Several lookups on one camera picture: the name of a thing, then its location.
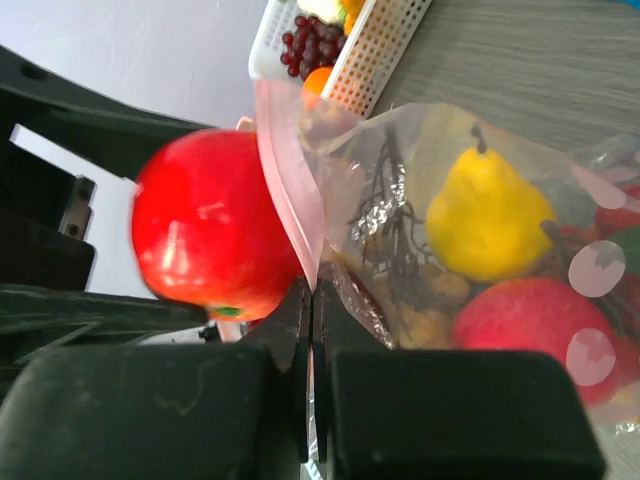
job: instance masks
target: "red apple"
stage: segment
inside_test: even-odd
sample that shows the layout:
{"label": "red apple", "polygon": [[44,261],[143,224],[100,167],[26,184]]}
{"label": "red apple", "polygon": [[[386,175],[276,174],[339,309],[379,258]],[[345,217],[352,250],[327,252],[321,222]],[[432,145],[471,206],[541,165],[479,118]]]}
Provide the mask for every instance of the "red apple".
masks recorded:
{"label": "red apple", "polygon": [[212,318],[266,317],[301,272],[251,132],[203,130],[162,148],[138,178],[132,238],[149,287]]}
{"label": "red apple", "polygon": [[466,349],[547,353],[567,368],[585,405],[608,401],[619,385],[607,319],[559,280],[531,277],[490,287],[458,314],[453,341]]}
{"label": "red apple", "polygon": [[[631,185],[622,190],[630,197],[640,200],[640,185]],[[640,225],[640,213],[626,208],[609,210],[598,207],[596,210],[596,225],[603,237],[608,237],[620,230]]]}

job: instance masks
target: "orange fruit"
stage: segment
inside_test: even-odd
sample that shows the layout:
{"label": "orange fruit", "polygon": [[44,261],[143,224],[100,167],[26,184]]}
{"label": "orange fruit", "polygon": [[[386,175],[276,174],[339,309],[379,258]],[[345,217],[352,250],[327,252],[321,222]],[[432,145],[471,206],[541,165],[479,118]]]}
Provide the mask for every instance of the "orange fruit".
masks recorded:
{"label": "orange fruit", "polygon": [[309,92],[315,93],[316,95],[321,95],[322,90],[327,84],[327,80],[329,80],[330,75],[331,67],[316,68],[304,81],[303,87]]}
{"label": "orange fruit", "polygon": [[345,11],[353,17],[357,17],[362,7],[364,7],[364,0],[341,0],[340,3],[342,3]]}
{"label": "orange fruit", "polygon": [[346,36],[351,35],[351,31],[353,30],[353,26],[355,25],[357,19],[357,16],[347,14],[347,18],[344,21],[344,34]]}

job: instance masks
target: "fake fruit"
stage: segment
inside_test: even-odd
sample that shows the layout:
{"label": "fake fruit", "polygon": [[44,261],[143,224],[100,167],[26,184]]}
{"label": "fake fruit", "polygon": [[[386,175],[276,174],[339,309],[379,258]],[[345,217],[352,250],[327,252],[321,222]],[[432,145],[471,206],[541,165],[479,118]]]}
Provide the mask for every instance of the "fake fruit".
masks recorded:
{"label": "fake fruit", "polygon": [[402,348],[451,348],[451,320],[446,313],[431,309],[424,312],[401,305],[403,325],[398,326],[398,344]]}
{"label": "fake fruit", "polygon": [[295,25],[295,32],[282,35],[286,51],[280,55],[280,63],[287,66],[290,77],[299,75],[304,81],[316,69],[336,63],[345,37],[341,27],[326,24],[314,15],[298,15]]}
{"label": "fake fruit", "polygon": [[[631,185],[622,189],[627,195],[640,200],[640,185]],[[596,225],[604,237],[608,237],[620,230],[640,225],[640,212],[626,208],[609,210],[598,207],[596,210]]]}
{"label": "fake fruit", "polygon": [[202,130],[163,147],[138,177],[132,239],[152,290],[220,320],[266,317],[301,272],[251,132]]}
{"label": "fake fruit", "polygon": [[571,375],[585,405],[608,401],[619,385],[616,337],[588,299],[550,278],[508,280],[458,314],[453,342],[466,349],[533,350]]}
{"label": "fake fruit", "polygon": [[328,24],[343,24],[347,14],[340,0],[298,0],[298,7]]}
{"label": "fake fruit", "polygon": [[353,30],[353,26],[356,24],[358,17],[347,14],[347,18],[344,21],[344,34],[349,36]]}
{"label": "fake fruit", "polygon": [[340,3],[342,3],[345,12],[347,12],[347,15],[358,17],[358,15],[360,15],[362,7],[364,6],[364,1],[365,0],[340,0]]}
{"label": "fake fruit", "polygon": [[316,95],[321,95],[327,80],[329,80],[331,70],[331,67],[321,67],[311,72],[304,82],[304,89]]}
{"label": "fake fruit", "polygon": [[447,307],[462,305],[471,293],[471,285],[462,275],[453,272],[443,272],[434,277],[429,286],[436,295],[437,301]]}
{"label": "fake fruit", "polygon": [[455,162],[426,215],[431,248],[447,270],[493,283],[529,271],[551,248],[540,228],[551,204],[498,152],[478,146]]}

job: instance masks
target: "grape cluster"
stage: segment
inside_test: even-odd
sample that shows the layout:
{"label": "grape cluster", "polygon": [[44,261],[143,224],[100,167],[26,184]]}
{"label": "grape cluster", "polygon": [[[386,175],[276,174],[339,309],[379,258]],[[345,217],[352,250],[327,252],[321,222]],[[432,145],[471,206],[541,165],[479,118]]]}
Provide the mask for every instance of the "grape cluster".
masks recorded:
{"label": "grape cluster", "polygon": [[342,28],[327,25],[315,15],[298,15],[295,25],[295,32],[282,35],[287,51],[280,55],[280,62],[288,66],[289,76],[306,80],[316,68],[335,65],[347,41]]}

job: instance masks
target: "pear stem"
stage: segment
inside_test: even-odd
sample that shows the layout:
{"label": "pear stem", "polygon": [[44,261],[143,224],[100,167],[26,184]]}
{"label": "pear stem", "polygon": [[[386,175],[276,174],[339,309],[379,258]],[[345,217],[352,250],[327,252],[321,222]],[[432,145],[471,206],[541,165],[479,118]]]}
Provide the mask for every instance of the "pear stem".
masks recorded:
{"label": "pear stem", "polygon": [[480,127],[478,125],[473,126],[473,128],[471,129],[471,135],[478,139],[478,146],[476,147],[478,149],[478,153],[481,155],[487,153],[487,142],[485,142],[484,135],[482,135],[482,130],[480,130]]}

